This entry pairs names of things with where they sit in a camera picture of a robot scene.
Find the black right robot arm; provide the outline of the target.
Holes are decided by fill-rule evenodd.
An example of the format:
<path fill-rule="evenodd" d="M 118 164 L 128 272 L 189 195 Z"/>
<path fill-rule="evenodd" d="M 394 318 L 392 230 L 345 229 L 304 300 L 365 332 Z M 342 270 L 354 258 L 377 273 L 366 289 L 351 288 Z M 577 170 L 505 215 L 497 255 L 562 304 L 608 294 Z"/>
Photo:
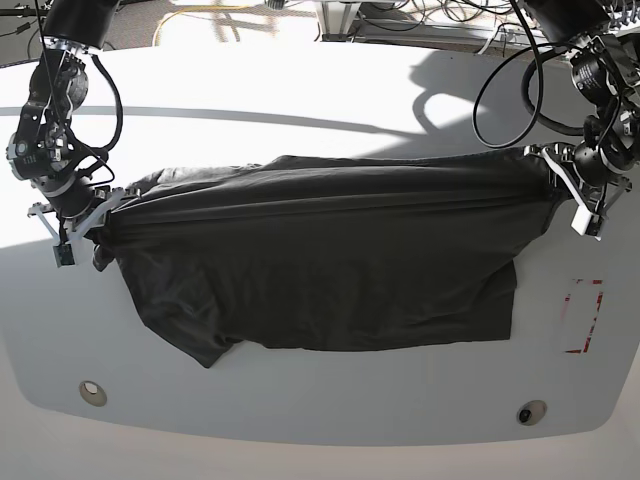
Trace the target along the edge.
<path fill-rule="evenodd" d="M 41 54 L 6 158 L 14 176 L 29 182 L 46 200 L 30 207 L 29 216 L 45 222 L 53 214 L 58 220 L 47 229 L 59 267 L 79 264 L 83 243 L 91 241 L 93 266 L 104 270 L 113 255 L 98 244 L 101 232 L 111 212 L 136 196 L 131 189 L 112 188 L 109 180 L 93 179 L 98 170 L 109 167 L 110 153 L 123 130 L 120 93 L 99 58 L 118 8 L 116 1 L 52 1 L 9 12 L 34 18 Z M 72 130 L 72 115 L 88 94 L 85 57 L 107 82 L 115 102 L 115 130 L 101 147 L 87 145 Z"/>

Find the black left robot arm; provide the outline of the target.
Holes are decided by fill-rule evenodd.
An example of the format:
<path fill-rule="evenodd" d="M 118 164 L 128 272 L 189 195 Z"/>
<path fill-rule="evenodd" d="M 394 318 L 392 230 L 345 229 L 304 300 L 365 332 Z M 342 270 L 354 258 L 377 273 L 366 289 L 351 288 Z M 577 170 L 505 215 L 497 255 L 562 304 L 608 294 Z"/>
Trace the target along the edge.
<path fill-rule="evenodd" d="M 567 55 L 574 87 L 596 108 L 580 127 L 544 116 L 529 96 L 530 81 L 541 64 L 532 61 L 527 67 L 521 82 L 526 110 L 554 132 L 582 140 L 542 155 L 576 200 L 574 224 L 585 230 L 604 221 L 610 205 L 630 187 L 626 173 L 639 163 L 639 36 L 612 32 L 637 19 L 637 6 L 624 2 L 608 9 L 603 1 L 527 1 L 524 9 L 551 44 L 542 62 Z"/>

